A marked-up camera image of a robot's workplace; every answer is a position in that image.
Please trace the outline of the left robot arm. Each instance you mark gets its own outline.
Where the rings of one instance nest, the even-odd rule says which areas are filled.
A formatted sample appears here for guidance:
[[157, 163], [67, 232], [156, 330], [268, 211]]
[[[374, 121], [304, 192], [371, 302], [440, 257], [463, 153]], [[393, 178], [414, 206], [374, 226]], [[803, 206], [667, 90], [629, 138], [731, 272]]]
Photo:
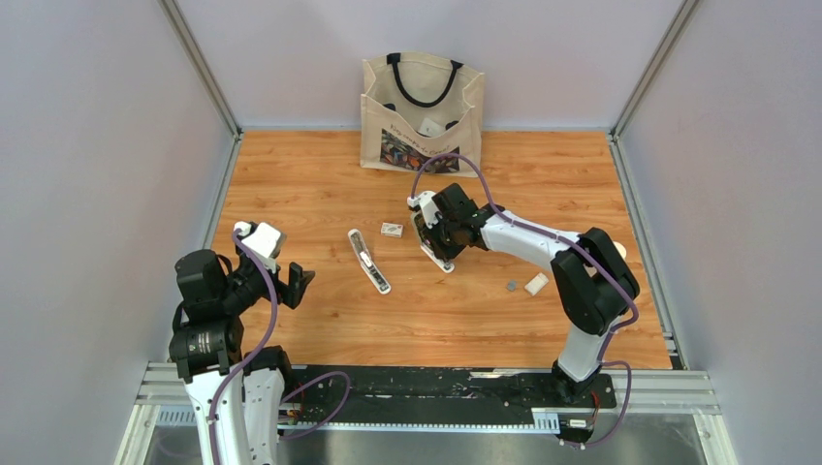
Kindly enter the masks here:
[[278, 403], [297, 377], [281, 346], [244, 353], [241, 314], [264, 298], [296, 308], [314, 279], [297, 263], [282, 282], [244, 253], [238, 268], [212, 250], [174, 266], [182, 300], [173, 319], [170, 359], [194, 409], [205, 464], [272, 464], [278, 444]]

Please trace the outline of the staples tray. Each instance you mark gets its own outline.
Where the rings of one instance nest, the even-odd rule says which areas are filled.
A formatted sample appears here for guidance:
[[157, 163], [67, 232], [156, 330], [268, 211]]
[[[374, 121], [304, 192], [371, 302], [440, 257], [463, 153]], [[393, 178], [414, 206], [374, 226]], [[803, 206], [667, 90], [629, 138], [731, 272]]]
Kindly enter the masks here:
[[524, 290], [530, 296], [536, 296], [537, 294], [539, 294], [545, 288], [545, 286], [549, 282], [550, 282], [550, 278], [546, 274], [540, 272], [540, 273], [537, 273], [533, 278], [531, 278], [525, 284]]

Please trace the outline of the grey stapler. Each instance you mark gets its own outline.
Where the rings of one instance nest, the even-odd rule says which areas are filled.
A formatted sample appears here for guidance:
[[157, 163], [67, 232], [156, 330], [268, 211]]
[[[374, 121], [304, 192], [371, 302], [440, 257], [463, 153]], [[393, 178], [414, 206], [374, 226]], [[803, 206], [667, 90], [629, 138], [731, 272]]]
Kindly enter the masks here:
[[455, 265], [447, 260], [442, 260], [437, 258], [434, 255], [434, 250], [432, 247], [432, 243], [430, 242], [429, 238], [427, 237], [428, 228], [421, 212], [412, 212], [411, 213], [411, 223], [414, 226], [416, 236], [418, 238], [418, 242], [420, 244], [421, 250], [445, 273], [453, 272], [456, 267]]

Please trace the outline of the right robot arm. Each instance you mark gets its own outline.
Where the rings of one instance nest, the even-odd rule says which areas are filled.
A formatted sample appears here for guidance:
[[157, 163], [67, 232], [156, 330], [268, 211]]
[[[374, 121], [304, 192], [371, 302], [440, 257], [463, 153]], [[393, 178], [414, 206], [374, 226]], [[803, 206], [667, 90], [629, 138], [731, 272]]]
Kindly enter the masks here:
[[488, 202], [479, 206], [459, 184], [407, 200], [423, 249], [443, 269], [467, 248], [497, 252], [540, 267], [555, 285], [570, 323], [552, 366], [553, 393], [568, 406], [587, 398], [603, 355], [641, 288], [609, 235], [552, 229]]

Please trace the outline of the white stapler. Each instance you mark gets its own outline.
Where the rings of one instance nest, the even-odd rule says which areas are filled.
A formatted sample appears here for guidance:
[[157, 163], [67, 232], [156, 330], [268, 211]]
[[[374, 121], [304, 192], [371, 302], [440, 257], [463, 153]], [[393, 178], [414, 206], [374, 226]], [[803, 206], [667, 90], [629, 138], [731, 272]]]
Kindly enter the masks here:
[[364, 271], [365, 275], [368, 277], [369, 281], [375, 287], [377, 292], [380, 295], [388, 294], [392, 287], [388, 280], [386, 279], [385, 275], [379, 270], [375, 262], [373, 261], [368, 248], [364, 242], [364, 237], [362, 233], [358, 229], [351, 229], [347, 233], [348, 239], [354, 253], [357, 257], [357, 260], [360, 264], [361, 269]]

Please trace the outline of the white staples box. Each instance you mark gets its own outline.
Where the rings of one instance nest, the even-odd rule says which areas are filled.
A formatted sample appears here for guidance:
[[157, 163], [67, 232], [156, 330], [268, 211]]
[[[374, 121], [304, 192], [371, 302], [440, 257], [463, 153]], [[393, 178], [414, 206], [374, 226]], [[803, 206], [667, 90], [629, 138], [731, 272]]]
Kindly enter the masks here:
[[380, 233], [386, 237], [402, 238], [404, 226], [398, 223], [384, 222], [381, 225]]

